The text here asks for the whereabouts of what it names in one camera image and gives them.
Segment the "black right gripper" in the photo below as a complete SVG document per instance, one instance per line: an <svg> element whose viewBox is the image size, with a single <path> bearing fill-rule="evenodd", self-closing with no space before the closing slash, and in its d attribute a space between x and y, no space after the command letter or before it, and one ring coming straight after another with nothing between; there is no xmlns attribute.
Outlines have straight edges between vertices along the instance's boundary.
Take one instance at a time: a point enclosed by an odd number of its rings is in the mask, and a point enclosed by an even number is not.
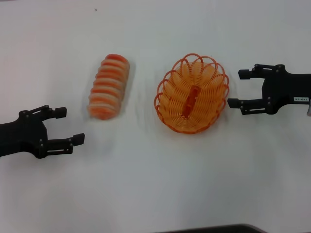
<svg viewBox="0 0 311 233"><path fill-rule="evenodd" d="M311 75L291 74L283 64L255 64L251 70L238 71L241 80L262 78L262 99L240 100L228 98L231 109L240 109L242 115L269 114L274 115L288 104L311 104Z"/></svg>

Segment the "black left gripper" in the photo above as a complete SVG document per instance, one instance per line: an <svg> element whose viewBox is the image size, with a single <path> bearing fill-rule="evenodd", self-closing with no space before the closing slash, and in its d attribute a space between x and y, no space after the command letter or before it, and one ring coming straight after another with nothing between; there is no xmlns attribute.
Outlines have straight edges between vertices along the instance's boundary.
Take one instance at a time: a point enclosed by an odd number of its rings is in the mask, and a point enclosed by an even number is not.
<svg viewBox="0 0 311 233"><path fill-rule="evenodd" d="M72 154L75 146L84 144L85 134L48 140L47 129L42 121L64 118L66 115L66 107L52 109L49 105L20 111L17 120L0 125L1 157L19 152L31 153L38 159L52 155Z"/></svg>

